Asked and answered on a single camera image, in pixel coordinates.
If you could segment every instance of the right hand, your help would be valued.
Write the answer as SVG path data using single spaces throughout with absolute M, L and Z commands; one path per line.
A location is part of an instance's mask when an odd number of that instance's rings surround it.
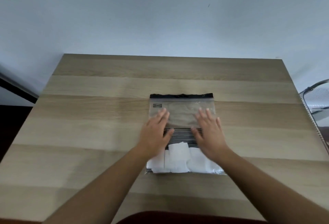
M 195 115 L 201 129 L 202 136 L 196 128 L 192 127 L 192 133 L 201 151 L 212 161 L 230 148 L 225 142 L 224 133 L 220 125 L 220 118 L 214 119 L 209 109 L 206 113 L 199 109 L 199 113 Z

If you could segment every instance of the left hand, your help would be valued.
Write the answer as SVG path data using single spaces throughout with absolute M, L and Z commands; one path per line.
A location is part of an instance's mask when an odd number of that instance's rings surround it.
M 174 129 L 163 136 L 164 128 L 169 118 L 169 112 L 163 108 L 155 117 L 150 118 L 142 127 L 136 148 L 148 159 L 157 156 L 162 151 L 174 133 Z

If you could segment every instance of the wooden table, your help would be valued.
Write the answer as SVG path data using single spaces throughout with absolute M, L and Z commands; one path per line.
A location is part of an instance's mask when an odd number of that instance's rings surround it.
M 329 156 L 281 60 L 65 54 L 0 164 L 0 217 L 44 220 L 138 140 L 151 93 L 213 93 L 229 146 L 329 208 Z M 262 219 L 228 176 L 144 175 L 143 210 Z

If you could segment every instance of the white wall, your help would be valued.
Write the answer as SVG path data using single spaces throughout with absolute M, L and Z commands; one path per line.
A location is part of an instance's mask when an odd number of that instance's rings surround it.
M 63 53 L 280 57 L 301 91 L 328 76 L 326 1 L 0 0 L 0 72 L 39 94 Z

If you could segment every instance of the ziploc bag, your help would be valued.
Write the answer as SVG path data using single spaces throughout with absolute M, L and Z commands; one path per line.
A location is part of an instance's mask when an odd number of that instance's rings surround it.
M 191 132 L 191 127 L 196 127 L 202 135 L 201 128 L 194 117 L 199 108 L 209 108 L 212 114 L 216 113 L 213 94 L 151 94 L 149 116 L 154 117 L 163 108 L 170 112 L 164 135 L 171 128 L 174 128 L 175 132 L 167 147 L 148 161 L 146 172 L 222 174 L 222 168 L 209 160 L 198 148 Z

